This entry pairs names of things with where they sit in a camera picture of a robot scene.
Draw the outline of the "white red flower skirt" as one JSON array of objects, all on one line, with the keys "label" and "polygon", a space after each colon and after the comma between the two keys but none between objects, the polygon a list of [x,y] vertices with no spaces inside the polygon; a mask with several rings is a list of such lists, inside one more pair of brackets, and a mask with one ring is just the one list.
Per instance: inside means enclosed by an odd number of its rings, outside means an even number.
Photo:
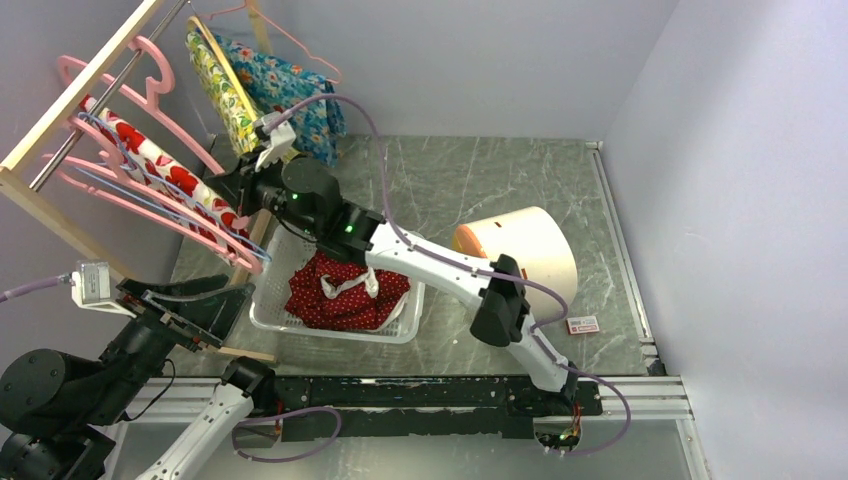
[{"label": "white red flower skirt", "polygon": [[97,117],[93,117],[90,110],[95,103],[94,97],[85,96],[80,104],[80,117],[93,121],[105,138],[122,152],[122,169],[134,181],[195,212],[203,221],[196,222],[174,209],[169,210],[171,218],[220,245],[226,242],[213,232],[215,228],[226,231],[245,247],[256,249],[256,245],[250,241],[249,233],[234,226],[238,215],[226,200],[171,154],[111,110],[105,108]]}]

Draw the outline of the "red polka dot skirt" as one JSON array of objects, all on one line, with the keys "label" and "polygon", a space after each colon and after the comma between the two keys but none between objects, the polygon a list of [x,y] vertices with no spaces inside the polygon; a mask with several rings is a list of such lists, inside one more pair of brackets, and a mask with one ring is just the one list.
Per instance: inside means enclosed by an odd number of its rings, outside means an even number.
[{"label": "red polka dot skirt", "polygon": [[377,332],[397,318],[411,290],[401,274],[315,253],[289,279],[284,309],[318,330]]}]

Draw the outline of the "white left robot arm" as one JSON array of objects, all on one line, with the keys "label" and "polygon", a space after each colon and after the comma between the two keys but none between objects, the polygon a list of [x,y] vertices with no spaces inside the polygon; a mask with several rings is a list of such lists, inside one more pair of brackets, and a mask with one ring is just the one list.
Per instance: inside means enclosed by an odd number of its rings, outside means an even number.
[{"label": "white left robot arm", "polygon": [[[103,428],[131,421],[128,408],[162,372],[171,351],[219,348],[254,285],[225,275],[169,284],[122,280],[115,304],[129,320],[96,360],[39,349],[1,377],[4,479],[99,479],[116,446]],[[277,400],[274,373],[259,360],[230,362],[204,409],[142,473],[144,479],[191,479],[250,414]]]}]

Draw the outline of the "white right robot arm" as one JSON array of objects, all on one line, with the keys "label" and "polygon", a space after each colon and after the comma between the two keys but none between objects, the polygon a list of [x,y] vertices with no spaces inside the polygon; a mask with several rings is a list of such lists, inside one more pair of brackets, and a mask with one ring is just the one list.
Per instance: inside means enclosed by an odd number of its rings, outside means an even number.
[{"label": "white right robot arm", "polygon": [[562,317],[567,302],[525,278],[513,257],[466,256],[413,235],[389,211],[378,213],[345,199],[337,178],[305,156],[287,164],[244,156],[233,170],[208,177],[206,184],[240,215],[268,211],[279,223],[310,235],[316,248],[335,260],[399,273],[454,296],[474,313],[471,334],[505,349],[521,364],[548,412],[562,414],[576,403],[580,373],[547,339],[526,290],[554,299]]}]

